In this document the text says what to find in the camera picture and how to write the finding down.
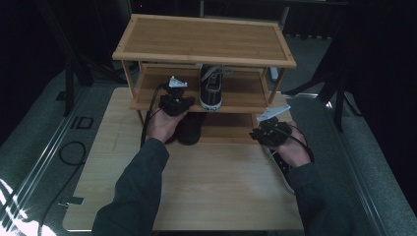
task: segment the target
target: person's left hand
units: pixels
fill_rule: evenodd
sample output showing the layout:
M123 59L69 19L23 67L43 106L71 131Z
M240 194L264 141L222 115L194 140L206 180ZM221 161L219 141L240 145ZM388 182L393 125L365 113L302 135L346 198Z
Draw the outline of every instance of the person's left hand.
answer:
M160 140L165 144L165 142L174 134L178 122L180 122L186 114L187 111L177 116L169 116L163 110L154 109L151 113L151 116L153 115L153 117L149 120L149 137Z

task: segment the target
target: shelf top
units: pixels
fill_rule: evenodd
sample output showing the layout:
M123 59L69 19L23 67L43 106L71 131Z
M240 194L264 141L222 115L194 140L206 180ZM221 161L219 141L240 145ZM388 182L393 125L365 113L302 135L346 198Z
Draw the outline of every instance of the shelf top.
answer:
M296 67L276 23L136 14L113 59Z

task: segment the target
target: hand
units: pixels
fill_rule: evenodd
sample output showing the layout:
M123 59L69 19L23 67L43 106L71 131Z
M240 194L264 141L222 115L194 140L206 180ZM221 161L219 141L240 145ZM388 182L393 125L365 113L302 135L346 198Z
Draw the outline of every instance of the hand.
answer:
M294 121L288 122L288 125L297 127L297 124ZM304 135L302 135L296 128L291 127L292 136L299 140L304 145L306 144L306 139ZM293 168L299 167L301 165L310 163L310 156L307 154L307 152L304 150L304 148L292 140L291 138L288 138L285 143L278 147L269 147L271 149L276 150L276 152L279 153L279 155L282 157L282 159L289 165L291 165Z
M163 110L154 109L151 113L151 119L149 120L149 137L160 140L165 144L165 142L174 134L178 122L180 122L186 114L187 111L177 116L169 116Z

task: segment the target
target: tabletop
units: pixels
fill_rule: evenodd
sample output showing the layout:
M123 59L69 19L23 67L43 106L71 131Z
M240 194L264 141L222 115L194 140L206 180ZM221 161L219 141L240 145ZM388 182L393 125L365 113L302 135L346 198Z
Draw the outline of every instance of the tabletop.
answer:
M89 231L97 211L109 204L114 185L139 151L142 125L128 107L128 88L109 101L63 226ZM289 112L283 120L291 119ZM197 143L167 146L162 197L154 230L302 229L295 196L273 161L256 144Z

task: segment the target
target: white object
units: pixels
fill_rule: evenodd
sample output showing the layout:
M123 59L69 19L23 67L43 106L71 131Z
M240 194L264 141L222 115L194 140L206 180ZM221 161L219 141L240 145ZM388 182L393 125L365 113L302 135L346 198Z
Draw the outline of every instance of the white object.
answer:
M273 108L267 107L267 110L260 117L257 117L257 120L258 122L265 121L267 119L270 119L274 116L281 114L284 111L289 110L290 108L291 106L288 104L284 106L273 107Z
M187 82L183 83L181 81L178 81L177 79L175 79L174 76L171 77L171 80L169 80L169 86L171 88L184 88L187 86Z

